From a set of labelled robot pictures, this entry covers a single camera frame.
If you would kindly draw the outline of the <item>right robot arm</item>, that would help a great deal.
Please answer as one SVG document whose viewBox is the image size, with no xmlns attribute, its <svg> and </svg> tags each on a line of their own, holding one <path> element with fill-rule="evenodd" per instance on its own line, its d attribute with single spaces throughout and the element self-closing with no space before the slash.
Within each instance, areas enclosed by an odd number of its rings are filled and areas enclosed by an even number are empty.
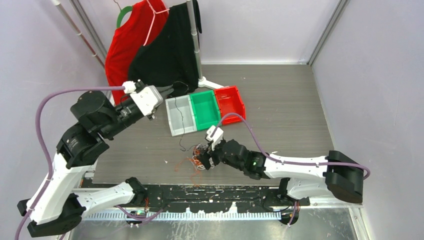
<svg viewBox="0 0 424 240">
<path fill-rule="evenodd" d="M 195 155 L 207 170 L 223 163 L 254 180 L 279 179 L 277 198 L 286 206 L 320 196 L 352 204 L 363 202 L 365 168 L 337 150 L 319 157 L 286 157 L 248 150 L 235 140 L 222 140 L 199 148 Z"/>
</svg>

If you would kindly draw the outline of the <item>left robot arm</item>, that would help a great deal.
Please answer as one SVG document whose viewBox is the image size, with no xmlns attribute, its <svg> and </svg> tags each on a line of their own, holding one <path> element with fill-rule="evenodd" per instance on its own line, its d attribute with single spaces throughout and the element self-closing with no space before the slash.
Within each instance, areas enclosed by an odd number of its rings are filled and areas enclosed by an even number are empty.
<svg viewBox="0 0 424 240">
<path fill-rule="evenodd" d="M 41 133 L 41 114 L 59 93 L 46 96 L 36 111 L 36 134 L 48 172 L 33 197 L 17 204 L 20 225 L 33 238 L 65 235 L 94 213 L 121 205 L 138 207 L 148 199 L 146 188 L 135 177 L 94 193 L 74 193 L 73 188 L 109 149 L 108 141 L 142 118 L 154 119 L 173 86 L 126 81 L 121 86 L 82 87 L 80 91 L 82 95 L 70 109 L 77 122 L 63 133 L 54 156 Z"/>
</svg>

